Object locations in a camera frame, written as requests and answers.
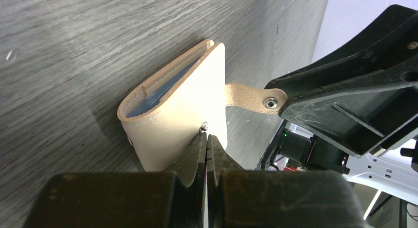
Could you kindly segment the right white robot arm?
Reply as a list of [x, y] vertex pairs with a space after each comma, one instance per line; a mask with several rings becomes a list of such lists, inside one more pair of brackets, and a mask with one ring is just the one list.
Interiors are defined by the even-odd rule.
[[279, 126], [257, 168], [281, 154], [313, 170], [418, 201], [418, 12], [386, 8], [346, 44], [271, 80], [286, 92]]

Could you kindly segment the beige leather card holder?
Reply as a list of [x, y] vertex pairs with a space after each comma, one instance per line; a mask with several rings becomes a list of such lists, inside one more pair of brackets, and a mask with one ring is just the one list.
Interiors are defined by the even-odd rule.
[[226, 108], [277, 114], [287, 101], [277, 88], [225, 81], [225, 45], [205, 39], [132, 90], [117, 117], [147, 172], [166, 169], [200, 132], [228, 145]]

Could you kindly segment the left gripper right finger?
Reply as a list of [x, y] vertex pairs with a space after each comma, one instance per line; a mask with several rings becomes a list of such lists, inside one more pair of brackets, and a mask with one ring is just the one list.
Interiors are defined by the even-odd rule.
[[211, 228], [363, 228], [352, 187], [335, 172], [243, 169], [208, 136]]

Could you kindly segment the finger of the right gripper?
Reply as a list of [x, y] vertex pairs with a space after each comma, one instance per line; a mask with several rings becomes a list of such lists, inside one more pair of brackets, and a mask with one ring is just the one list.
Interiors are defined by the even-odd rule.
[[265, 89], [278, 88], [288, 97], [294, 97], [368, 74], [377, 61], [417, 24], [417, 10], [391, 5], [337, 50], [308, 66], [271, 80]]
[[418, 134], [418, 74], [343, 81], [289, 99], [279, 114], [355, 157], [393, 150]]

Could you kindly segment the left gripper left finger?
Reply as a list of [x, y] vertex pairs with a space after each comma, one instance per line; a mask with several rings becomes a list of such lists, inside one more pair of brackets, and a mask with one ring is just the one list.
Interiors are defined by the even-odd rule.
[[161, 172], [67, 173], [42, 188], [27, 228], [201, 228], [206, 133]]

